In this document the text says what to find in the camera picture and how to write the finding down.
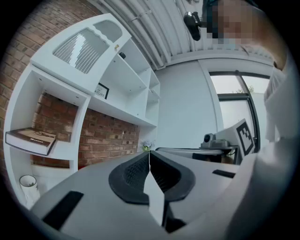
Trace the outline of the dark brown book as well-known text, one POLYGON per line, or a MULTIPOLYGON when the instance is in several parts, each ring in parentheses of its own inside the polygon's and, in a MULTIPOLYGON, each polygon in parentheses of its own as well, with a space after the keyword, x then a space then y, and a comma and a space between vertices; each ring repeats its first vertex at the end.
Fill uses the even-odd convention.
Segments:
POLYGON ((7 144, 41 155, 48 155, 55 141, 56 135, 32 127, 7 131, 5 134, 7 144))

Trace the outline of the black framed window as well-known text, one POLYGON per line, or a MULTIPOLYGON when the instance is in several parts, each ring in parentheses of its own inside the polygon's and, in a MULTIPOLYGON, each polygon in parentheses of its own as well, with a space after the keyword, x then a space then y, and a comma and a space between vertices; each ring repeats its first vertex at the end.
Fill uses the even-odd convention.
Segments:
POLYGON ((224 128, 245 119, 255 142, 255 151, 267 145, 263 95, 270 77, 238 70, 209 74, 220 102, 224 128))

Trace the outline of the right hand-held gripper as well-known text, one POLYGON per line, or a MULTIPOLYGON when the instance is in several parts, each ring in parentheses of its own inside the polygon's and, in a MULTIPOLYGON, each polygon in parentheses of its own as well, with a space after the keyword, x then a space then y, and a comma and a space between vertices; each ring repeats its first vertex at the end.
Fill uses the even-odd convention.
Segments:
POLYGON ((185 158, 201 161, 221 161, 223 154, 234 151, 234 164, 241 164, 243 158, 254 152, 255 142, 245 119, 215 134, 206 134, 201 149, 156 148, 185 158))

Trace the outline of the person's white shirt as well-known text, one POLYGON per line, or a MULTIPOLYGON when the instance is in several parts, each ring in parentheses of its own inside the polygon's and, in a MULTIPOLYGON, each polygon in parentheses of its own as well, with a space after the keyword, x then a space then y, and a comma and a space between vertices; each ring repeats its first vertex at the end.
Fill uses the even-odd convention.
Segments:
POLYGON ((229 186, 195 224, 199 240, 286 240, 300 209, 300 75, 292 55, 264 94, 269 143, 245 156, 229 186))

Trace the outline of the white cabinet door ribbed glass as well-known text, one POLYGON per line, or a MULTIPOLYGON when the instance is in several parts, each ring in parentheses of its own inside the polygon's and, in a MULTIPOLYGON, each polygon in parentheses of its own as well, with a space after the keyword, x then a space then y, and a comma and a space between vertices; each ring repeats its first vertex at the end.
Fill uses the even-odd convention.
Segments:
POLYGON ((31 57, 35 67, 93 94, 102 75, 131 38, 112 15, 97 15, 71 25, 48 40, 31 57))

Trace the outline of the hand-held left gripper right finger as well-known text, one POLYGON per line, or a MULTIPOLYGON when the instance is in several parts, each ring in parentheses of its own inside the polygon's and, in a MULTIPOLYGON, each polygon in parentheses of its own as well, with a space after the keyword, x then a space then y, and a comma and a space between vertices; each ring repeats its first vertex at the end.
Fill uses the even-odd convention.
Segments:
POLYGON ((232 182, 218 170, 234 175, 238 167, 151 152, 150 172, 157 188, 152 189, 150 213, 160 226, 150 240, 226 239, 226 225, 218 222, 222 210, 209 216, 214 206, 221 207, 221 195, 232 182))

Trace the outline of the white ceiling pipes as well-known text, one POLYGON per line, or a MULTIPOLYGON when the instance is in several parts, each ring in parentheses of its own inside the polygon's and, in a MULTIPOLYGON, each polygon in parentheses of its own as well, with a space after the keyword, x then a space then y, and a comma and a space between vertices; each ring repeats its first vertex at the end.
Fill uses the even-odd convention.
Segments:
POLYGON ((206 37, 194 41, 183 16, 201 13, 203 0, 89 0, 103 13, 111 13, 154 69, 172 61, 208 50, 206 37))

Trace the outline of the black framed picture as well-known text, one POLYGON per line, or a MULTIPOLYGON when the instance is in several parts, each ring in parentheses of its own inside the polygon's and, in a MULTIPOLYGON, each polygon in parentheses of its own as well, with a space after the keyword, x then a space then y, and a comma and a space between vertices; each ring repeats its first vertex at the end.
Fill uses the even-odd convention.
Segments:
POLYGON ((109 88, 104 86, 101 83, 98 83, 98 85, 97 85, 94 92, 95 92, 95 94, 97 94, 101 98, 107 99, 108 93, 109 93, 109 88))

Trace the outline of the white vase blue flowers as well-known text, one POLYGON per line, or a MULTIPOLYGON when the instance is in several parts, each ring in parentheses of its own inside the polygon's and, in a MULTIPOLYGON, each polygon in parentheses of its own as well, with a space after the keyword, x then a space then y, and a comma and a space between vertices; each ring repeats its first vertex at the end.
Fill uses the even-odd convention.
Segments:
POLYGON ((149 152, 152 148, 152 146, 155 145, 155 140, 154 141, 141 141, 141 148, 143 152, 149 152))

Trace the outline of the white shelf unit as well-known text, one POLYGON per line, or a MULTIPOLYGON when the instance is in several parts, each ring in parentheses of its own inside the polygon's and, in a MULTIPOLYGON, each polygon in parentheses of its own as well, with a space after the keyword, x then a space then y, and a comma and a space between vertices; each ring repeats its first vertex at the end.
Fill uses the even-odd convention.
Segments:
POLYGON ((41 194, 78 169, 78 150, 84 116, 88 109, 138 126, 156 127, 159 80, 130 38, 114 57, 98 83, 109 88, 107 99, 87 94, 29 62, 12 92, 4 123, 4 156, 7 173, 19 203, 26 206, 19 179, 34 176, 41 194), (123 52, 125 59, 119 56, 123 52), (70 140, 56 140, 48 155, 22 150, 5 142, 7 131, 30 128, 43 93, 77 106, 70 140))

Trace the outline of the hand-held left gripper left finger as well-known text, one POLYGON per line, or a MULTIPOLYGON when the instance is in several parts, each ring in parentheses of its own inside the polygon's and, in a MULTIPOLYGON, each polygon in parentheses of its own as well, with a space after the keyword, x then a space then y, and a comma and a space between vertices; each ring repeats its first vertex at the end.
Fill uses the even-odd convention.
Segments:
POLYGON ((162 240, 143 191, 148 173, 148 153, 90 165, 44 193, 31 212, 55 239, 162 240))

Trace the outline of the white leaf print mug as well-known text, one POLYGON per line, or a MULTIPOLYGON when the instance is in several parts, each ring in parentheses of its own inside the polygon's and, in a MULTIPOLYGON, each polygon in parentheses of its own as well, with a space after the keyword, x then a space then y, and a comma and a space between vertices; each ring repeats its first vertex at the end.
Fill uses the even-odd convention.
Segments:
POLYGON ((31 209, 40 198, 38 183, 34 176, 24 175, 19 179, 21 189, 25 195, 26 206, 31 209))

